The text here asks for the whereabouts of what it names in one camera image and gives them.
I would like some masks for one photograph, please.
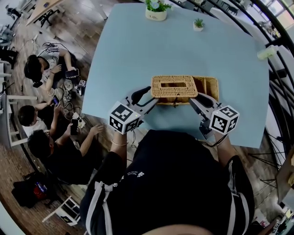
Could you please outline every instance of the potted plant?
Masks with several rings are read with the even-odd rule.
[[[163,21],[166,19],[166,10],[169,8],[171,5],[165,4],[164,0],[146,0],[146,18]]]
[[[195,31],[202,31],[204,27],[203,19],[196,19],[193,22],[193,29]]]

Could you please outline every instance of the black t-shirt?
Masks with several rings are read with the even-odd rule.
[[[89,183],[92,171],[96,166],[94,156],[82,156],[73,142],[68,140],[65,145],[54,143],[54,152],[48,158],[42,159],[45,167],[60,180],[75,185]]]
[[[246,197],[251,221],[252,188],[238,156],[232,161],[235,185]],[[226,234],[232,202],[228,165],[222,168],[210,151],[188,134],[149,131],[126,170],[121,158],[109,153],[81,202],[81,217],[85,222],[94,182],[102,181],[115,183],[107,199],[114,235],[141,235],[172,224],[197,225],[215,235]],[[236,235],[244,231],[245,213],[241,199],[234,198]],[[102,234],[101,206],[93,215],[91,226]]]

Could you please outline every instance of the black hair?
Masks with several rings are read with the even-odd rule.
[[[22,106],[18,111],[18,120],[22,126],[28,127],[34,121],[35,108],[31,105]]]
[[[42,79],[42,66],[41,63],[36,55],[30,55],[28,57],[28,61],[24,66],[24,75],[31,79],[34,83],[34,87],[38,88],[43,83],[41,82]]]
[[[36,158],[50,156],[49,136],[43,130],[34,131],[28,139],[28,148]]]

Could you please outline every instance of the phone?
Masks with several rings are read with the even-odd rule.
[[[59,104],[59,99],[55,96],[53,96],[53,104],[58,105]]]
[[[74,78],[74,77],[77,77],[77,76],[79,76],[79,69],[65,72],[65,77],[66,78]]]
[[[77,119],[72,119],[71,123],[73,125],[71,126],[70,134],[71,135],[77,135],[78,134],[77,128],[78,128],[79,121]]]

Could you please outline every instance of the bracelet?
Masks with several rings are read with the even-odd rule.
[[[117,146],[126,146],[128,144],[128,142],[127,142],[125,145],[119,145],[119,144],[114,143],[113,140],[111,140],[111,143],[113,143],[114,145],[117,145]]]

